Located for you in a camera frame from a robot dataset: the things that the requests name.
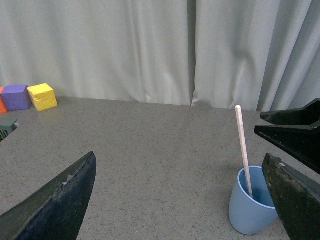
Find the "left gripper black second-gripper finger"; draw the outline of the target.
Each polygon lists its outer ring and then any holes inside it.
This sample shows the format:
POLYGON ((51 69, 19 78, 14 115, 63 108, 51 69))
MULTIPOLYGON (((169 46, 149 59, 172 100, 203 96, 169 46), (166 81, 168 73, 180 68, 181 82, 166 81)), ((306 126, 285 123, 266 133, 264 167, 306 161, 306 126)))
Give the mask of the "left gripper black second-gripper finger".
POLYGON ((277 126, 310 126, 320 120, 320 99, 302 108, 262 112, 260 118, 277 126))
POLYGON ((314 172, 320 172, 320 125, 257 125, 254 132, 314 172))

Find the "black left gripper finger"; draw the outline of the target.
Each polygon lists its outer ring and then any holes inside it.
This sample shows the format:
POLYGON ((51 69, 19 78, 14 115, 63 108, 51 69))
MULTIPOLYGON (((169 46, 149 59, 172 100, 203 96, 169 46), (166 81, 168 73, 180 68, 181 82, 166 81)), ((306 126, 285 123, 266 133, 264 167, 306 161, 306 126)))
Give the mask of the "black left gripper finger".
POLYGON ((92 195, 97 160, 91 151, 0 216, 2 240, 75 240, 92 195))
POLYGON ((274 207, 291 240, 320 238, 320 184, 267 153, 262 172, 274 207))

